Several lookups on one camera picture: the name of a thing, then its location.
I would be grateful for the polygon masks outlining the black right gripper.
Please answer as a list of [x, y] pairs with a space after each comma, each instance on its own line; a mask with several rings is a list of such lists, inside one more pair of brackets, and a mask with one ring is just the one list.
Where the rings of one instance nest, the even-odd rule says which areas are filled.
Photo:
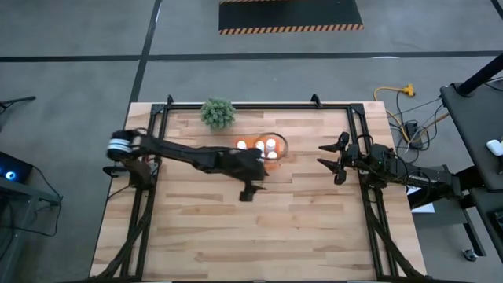
[[340, 153], [337, 161], [318, 158], [318, 162], [327, 167], [335, 175], [334, 183], [336, 185], [345, 183], [347, 179], [346, 167], [370, 172], [370, 166], [366, 163], [365, 157], [360, 153], [359, 146], [350, 144], [349, 137], [350, 135], [347, 132], [343, 132], [336, 144], [321, 145], [318, 147], [323, 151]]

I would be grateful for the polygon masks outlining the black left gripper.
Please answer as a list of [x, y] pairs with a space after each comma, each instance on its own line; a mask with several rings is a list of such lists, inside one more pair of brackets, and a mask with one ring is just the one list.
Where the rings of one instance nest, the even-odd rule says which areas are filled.
[[244, 190], [240, 192], [240, 202], [252, 202], [258, 191], [265, 190], [252, 183], [252, 181], [263, 181], [268, 175], [262, 153], [256, 148], [233, 149], [219, 153], [218, 165], [221, 172], [231, 178], [246, 182]]

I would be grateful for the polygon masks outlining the translucent orange plastic basket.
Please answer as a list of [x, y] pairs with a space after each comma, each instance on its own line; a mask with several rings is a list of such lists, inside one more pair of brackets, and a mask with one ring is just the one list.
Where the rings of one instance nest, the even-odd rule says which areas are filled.
[[[268, 151], [266, 150], [266, 141], [270, 138], [273, 138], [276, 140], [277, 146], [276, 150], [274, 152], [277, 153], [277, 159], [272, 160], [268, 159]], [[245, 141], [247, 145], [247, 149], [257, 149], [255, 147], [255, 143], [258, 141], [262, 141], [265, 145], [265, 152], [262, 153], [260, 150], [260, 161], [263, 163], [265, 169], [267, 171], [275, 170], [278, 169], [281, 164], [280, 160], [285, 158], [288, 155], [288, 142], [286, 138], [284, 138], [282, 135], [274, 132], [266, 132], [266, 133], [257, 133], [257, 134], [242, 134], [238, 135], [235, 138], [233, 138], [233, 144], [237, 146], [237, 143], [239, 141]]]

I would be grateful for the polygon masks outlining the black power adapter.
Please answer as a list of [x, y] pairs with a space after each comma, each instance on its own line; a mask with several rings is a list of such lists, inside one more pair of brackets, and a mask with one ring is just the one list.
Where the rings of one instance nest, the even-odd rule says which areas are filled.
[[422, 150], [424, 147], [421, 137], [422, 130], [419, 128], [418, 122], [406, 122], [404, 128], [406, 137], [409, 139], [408, 147], [410, 149]]

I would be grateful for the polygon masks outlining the green potted plant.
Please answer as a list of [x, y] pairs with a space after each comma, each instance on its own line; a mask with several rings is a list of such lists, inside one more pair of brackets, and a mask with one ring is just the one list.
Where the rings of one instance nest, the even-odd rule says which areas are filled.
[[231, 101], [210, 98], [200, 109], [201, 121], [211, 130], [224, 130], [234, 124], [235, 111]]

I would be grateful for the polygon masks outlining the white paper sheet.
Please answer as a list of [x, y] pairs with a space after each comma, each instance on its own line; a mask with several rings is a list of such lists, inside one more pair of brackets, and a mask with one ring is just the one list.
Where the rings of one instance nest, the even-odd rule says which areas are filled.
[[[407, 186], [406, 187], [406, 194], [411, 195], [417, 191], [420, 191], [419, 187], [415, 186]], [[413, 214], [434, 214], [435, 213], [435, 207], [433, 203], [425, 204], [423, 206], [420, 206], [418, 208], [414, 208], [411, 210]]]

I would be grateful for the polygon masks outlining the black side table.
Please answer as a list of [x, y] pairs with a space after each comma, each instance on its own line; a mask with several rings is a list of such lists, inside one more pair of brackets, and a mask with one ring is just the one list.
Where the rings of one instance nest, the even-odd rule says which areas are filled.
[[473, 162], [457, 172], [468, 192], [464, 204], [479, 213], [503, 263], [503, 155], [487, 147], [490, 141], [503, 141], [503, 92], [480, 86], [464, 97], [457, 92], [459, 86], [441, 87], [440, 97]]

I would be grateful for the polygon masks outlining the black hazard striped mat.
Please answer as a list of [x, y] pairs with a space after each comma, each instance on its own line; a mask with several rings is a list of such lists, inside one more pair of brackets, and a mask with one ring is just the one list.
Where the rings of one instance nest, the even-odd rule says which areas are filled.
[[355, 0], [220, 0], [221, 35], [361, 31]]

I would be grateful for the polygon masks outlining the small white case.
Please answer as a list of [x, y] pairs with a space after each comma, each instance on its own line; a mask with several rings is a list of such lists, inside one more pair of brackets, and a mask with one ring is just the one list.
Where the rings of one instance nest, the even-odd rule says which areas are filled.
[[486, 143], [486, 147], [493, 155], [503, 156], [503, 141], [490, 140]]

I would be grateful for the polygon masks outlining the black pole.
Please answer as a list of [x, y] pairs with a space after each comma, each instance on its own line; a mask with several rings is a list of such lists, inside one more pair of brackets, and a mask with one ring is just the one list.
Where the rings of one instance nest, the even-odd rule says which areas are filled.
[[490, 63], [482, 67], [472, 77], [456, 87], [457, 93], [462, 97], [471, 97], [472, 92], [479, 86], [487, 83], [494, 75], [503, 70], [503, 53], [495, 57]]

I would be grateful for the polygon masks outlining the grey metal desk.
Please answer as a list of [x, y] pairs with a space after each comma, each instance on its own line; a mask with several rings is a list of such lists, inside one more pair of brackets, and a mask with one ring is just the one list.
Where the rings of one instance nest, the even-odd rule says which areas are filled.
[[0, 191], [10, 193], [14, 196], [13, 201], [19, 201], [18, 212], [15, 212], [14, 205], [10, 220], [11, 223], [5, 226], [5, 229], [10, 232], [10, 240], [6, 245], [6, 249], [0, 254], [0, 283], [10, 283], [13, 277], [13, 271], [20, 258], [25, 238], [28, 233], [39, 233], [35, 230], [30, 230], [30, 217], [35, 213], [35, 205], [39, 201], [45, 201], [50, 206], [61, 206], [61, 196], [54, 192], [53, 194], [43, 192], [17, 182], [11, 182], [7, 179], [0, 178]]

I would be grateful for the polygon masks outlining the black computer blue light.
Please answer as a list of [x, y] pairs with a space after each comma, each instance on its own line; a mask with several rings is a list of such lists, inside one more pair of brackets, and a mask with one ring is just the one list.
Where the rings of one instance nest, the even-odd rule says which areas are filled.
[[0, 152], [0, 177], [11, 182], [25, 184], [32, 169], [31, 164]]

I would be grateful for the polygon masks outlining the black tripod leg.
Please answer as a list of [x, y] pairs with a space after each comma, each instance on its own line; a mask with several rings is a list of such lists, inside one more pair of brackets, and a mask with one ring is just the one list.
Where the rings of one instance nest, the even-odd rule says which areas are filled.
[[22, 97], [22, 98], [7, 100], [7, 101], [0, 101], [0, 111], [4, 112], [10, 106], [12, 106], [16, 103], [34, 101], [35, 99], [36, 99], [35, 96], [30, 96], [30, 97]]

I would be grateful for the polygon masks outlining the black aluminium table frame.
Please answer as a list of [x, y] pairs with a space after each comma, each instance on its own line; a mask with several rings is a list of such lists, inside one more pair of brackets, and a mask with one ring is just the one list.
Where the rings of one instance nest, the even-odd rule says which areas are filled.
[[233, 146], [242, 134], [274, 132], [288, 155], [268, 171], [252, 202], [240, 202], [242, 182], [207, 175], [174, 160], [153, 162], [151, 189], [114, 178], [91, 263], [91, 283], [140, 281], [367, 281], [396, 275], [366, 215], [382, 218], [393, 241], [418, 274], [425, 264], [404, 187], [390, 184], [364, 204], [358, 173], [341, 186], [318, 158], [321, 145], [346, 131], [365, 145], [391, 145], [380, 102], [236, 103], [234, 125], [213, 132], [200, 105], [134, 103], [124, 124], [170, 142]]

